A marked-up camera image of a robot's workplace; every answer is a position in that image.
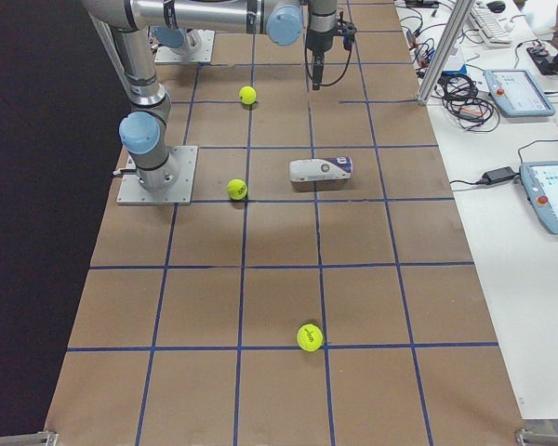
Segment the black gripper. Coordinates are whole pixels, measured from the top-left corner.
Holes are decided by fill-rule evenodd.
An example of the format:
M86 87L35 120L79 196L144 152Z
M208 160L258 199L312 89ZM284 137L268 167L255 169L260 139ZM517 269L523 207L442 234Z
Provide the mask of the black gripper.
M342 38L343 48L351 52L355 42L355 25L346 21L343 14L317 15L310 13L305 45L312 52L312 90L322 86L325 53L333 46L336 37Z

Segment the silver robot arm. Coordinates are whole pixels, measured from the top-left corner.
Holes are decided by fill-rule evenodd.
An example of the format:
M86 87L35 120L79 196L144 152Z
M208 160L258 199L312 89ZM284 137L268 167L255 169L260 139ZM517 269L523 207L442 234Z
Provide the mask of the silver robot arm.
M163 26L152 28L153 35L160 45L178 50L196 50L202 44L202 38L195 29L173 30Z
M167 196L174 187L191 185L195 150L165 144L170 96L159 82L149 44L149 30L225 31L266 34L279 46L304 35L312 52L312 87L324 86L325 54L337 37L352 48L356 28L337 11L335 1L85 1L132 105L119 135L133 161L133 184Z

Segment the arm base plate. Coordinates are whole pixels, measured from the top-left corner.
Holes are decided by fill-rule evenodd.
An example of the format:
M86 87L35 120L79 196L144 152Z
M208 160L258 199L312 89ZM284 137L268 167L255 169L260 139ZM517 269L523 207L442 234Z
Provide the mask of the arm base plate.
M189 205L197 164L197 146L167 147L168 158L159 169L136 167L130 155L126 166L115 171L121 178L117 203L120 205Z
M208 30L171 30L153 28L158 43L154 61L158 65L181 65L211 62L215 32Z

